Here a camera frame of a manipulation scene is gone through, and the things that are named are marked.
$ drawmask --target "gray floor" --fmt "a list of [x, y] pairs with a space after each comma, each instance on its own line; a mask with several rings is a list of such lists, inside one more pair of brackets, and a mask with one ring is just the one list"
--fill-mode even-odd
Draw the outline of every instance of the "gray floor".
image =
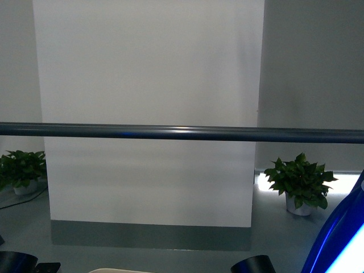
[[[329, 195], [329, 207], [309, 217], [288, 213], [276, 192], [254, 188], [252, 237], [249, 251], [196, 251], [60, 246], [51, 243], [47, 192], [35, 200], [0, 210], [0, 251], [32, 254], [38, 262], [60, 262], [62, 273], [87, 273], [118, 268], [155, 273], [223, 273], [250, 256], [266, 254], [277, 273], [300, 272], [323, 223], [344, 195]], [[0, 207], [22, 201], [12, 192], [0, 193]]]

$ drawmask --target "white flower pot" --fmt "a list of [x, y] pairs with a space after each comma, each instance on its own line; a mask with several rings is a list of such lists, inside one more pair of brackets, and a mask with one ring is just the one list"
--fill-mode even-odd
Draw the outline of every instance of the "white flower pot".
[[30, 193], [36, 192], [37, 189], [38, 189], [38, 181], [30, 180], [29, 186], [14, 188], [14, 192], [16, 195], [29, 195]]
[[295, 207], [295, 197], [293, 196], [292, 198], [289, 197], [288, 193], [286, 193], [286, 206], [287, 206], [287, 210], [295, 215], [300, 215], [300, 216], [308, 216], [312, 213], [313, 207], [303, 203], [303, 205], [296, 209]]

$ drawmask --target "gray pipe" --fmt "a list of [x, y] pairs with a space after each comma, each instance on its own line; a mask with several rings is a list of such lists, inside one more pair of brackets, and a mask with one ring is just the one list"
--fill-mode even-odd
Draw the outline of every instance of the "gray pipe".
[[364, 130], [0, 122], [0, 135], [364, 144]]

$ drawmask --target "white object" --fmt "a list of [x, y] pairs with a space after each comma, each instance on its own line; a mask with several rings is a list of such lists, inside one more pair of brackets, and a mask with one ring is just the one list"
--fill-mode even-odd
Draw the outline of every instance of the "white object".
[[285, 192], [285, 193], [286, 193], [287, 210], [289, 212], [291, 212], [295, 215], [300, 215], [300, 216], [307, 216], [312, 213], [312, 207], [305, 203], [300, 208], [296, 209], [294, 197], [290, 198], [288, 193], [287, 192]]
[[30, 193], [36, 192], [37, 188], [38, 188], [38, 181], [30, 180], [29, 186], [14, 188], [14, 192], [16, 195], [29, 195]]
[[[263, 0], [33, 6], [43, 122], [257, 126]], [[253, 142], [49, 137], [45, 152], [51, 220], [251, 226]]]
[[93, 270], [89, 273], [149, 273], [145, 271], [130, 271], [130, 270], [122, 270], [122, 269], [113, 269], [113, 268], [100, 268]]

